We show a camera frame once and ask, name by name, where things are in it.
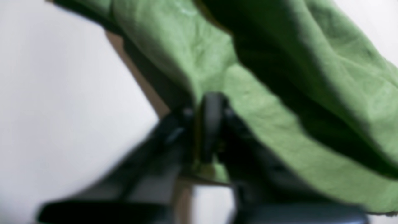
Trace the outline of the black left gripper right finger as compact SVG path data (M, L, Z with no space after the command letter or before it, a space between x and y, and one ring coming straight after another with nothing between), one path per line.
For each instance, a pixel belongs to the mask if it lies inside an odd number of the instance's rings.
M215 94L226 163L237 197L233 224L368 224L364 210L319 193L262 145Z

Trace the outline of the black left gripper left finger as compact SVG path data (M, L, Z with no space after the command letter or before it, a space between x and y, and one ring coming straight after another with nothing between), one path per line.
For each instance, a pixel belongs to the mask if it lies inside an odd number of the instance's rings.
M175 180L185 167L214 155L215 94L200 111L182 107L166 116L144 143L105 177L65 199L45 204L42 224L173 224Z

